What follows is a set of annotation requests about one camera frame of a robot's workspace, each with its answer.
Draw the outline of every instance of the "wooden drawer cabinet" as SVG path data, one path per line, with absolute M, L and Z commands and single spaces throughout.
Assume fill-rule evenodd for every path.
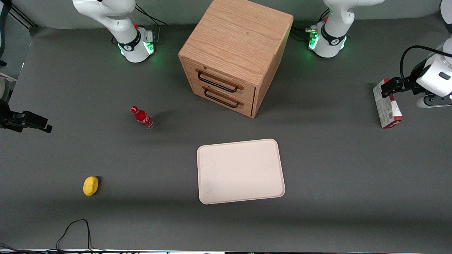
M 214 0 L 179 51 L 193 92 L 254 118 L 292 22 L 292 15 L 247 0 Z

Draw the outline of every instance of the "gray wall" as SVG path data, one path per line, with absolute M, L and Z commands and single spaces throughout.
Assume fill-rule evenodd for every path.
M 212 0 L 137 0 L 149 15 L 169 24 L 196 24 Z M 316 20 L 326 9 L 322 0 L 252 0 L 290 13 L 295 20 Z M 383 4 L 355 9 L 357 19 L 424 17 L 438 11 L 441 0 L 386 0 Z M 71 0 L 13 0 L 35 23 L 43 27 L 99 28 L 101 24 L 80 15 Z M 129 16 L 134 23 L 151 24 L 141 13 Z
M 31 37 L 28 29 L 14 18 L 8 17 L 5 23 L 5 52 L 1 56 L 2 61 L 5 61 L 8 65 L 0 69 L 1 73 L 15 79 L 19 77 L 30 42 Z

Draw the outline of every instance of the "gray tabletop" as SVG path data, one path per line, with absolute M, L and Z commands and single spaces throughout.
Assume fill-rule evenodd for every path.
M 333 59 L 290 37 L 256 119 L 191 92 L 177 52 L 193 28 L 163 27 L 139 64 L 106 29 L 34 30 L 10 106 L 54 127 L 0 131 L 2 242 L 51 248 L 85 218 L 103 249 L 450 253 L 452 109 L 398 94 L 405 121 L 383 130 L 372 95 L 404 49 L 448 38 L 438 16 L 357 21 Z M 405 71 L 427 54 L 413 50 Z M 285 195 L 201 204 L 197 148 L 264 138 L 279 144 Z M 87 198 L 90 175 L 103 182 Z M 83 224 L 66 237 L 86 248 Z

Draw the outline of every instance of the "drawer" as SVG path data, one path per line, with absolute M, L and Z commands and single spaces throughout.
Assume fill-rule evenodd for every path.
M 239 112 L 240 114 L 243 114 L 245 116 L 248 117 L 251 116 L 251 110 L 253 109 L 253 105 L 247 101 L 241 101 L 232 98 L 228 94 L 212 90 L 208 88 L 206 85 L 194 85 L 192 89 L 196 95 L 199 95 L 205 99 L 213 101 L 228 109 Z
M 184 59 L 188 78 L 192 86 L 205 86 L 210 91 L 226 94 L 228 97 L 253 104 L 255 87 L 226 80 L 226 77 L 216 74 L 204 67 Z

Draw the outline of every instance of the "black drawer handle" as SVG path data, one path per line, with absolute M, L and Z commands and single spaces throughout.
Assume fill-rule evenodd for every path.
M 224 105 L 226 105 L 226 106 L 228 106 L 228 107 L 231 107 L 231 108 L 236 108 L 236 107 L 239 106 L 239 103 L 238 103 L 238 102 L 237 102 L 236 105 L 229 104 L 229 103 L 224 102 L 224 101 L 222 101 L 222 100 L 220 100 L 220 99 L 217 99 L 217 98 L 215 98 L 215 97 L 213 97 L 213 96 L 211 96 L 211 95 L 208 95 L 208 94 L 207 94 L 207 91 L 208 91 L 207 89 L 204 89 L 204 95 L 205 95 L 207 98 L 211 98 L 212 100 L 215 100 L 215 101 L 217 101 L 217 102 L 219 102 L 219 103 L 221 103 L 221 104 L 224 104 Z
M 207 80 L 207 79 L 202 78 L 202 77 L 201 77 L 201 74 L 202 74 L 202 73 L 201 73 L 200 71 L 198 71 L 198 79 L 199 79 L 200 81 L 206 82 L 207 84 L 211 84 L 211 85 L 213 85 L 213 86 L 216 86 L 216 87 L 218 87 L 218 88 L 220 88 L 220 89 L 223 89 L 223 90 L 225 90 L 225 91 L 228 91 L 228 92 L 230 92 L 230 93 L 235 93 L 235 92 L 237 92 L 237 89 L 239 88 L 238 86 L 235 86 L 235 88 L 234 88 L 233 90 L 231 90 L 231 89 L 226 88 L 226 87 L 224 87 L 224 86 L 222 86 L 222 85 L 213 83 L 212 81 L 209 81 L 209 80 Z

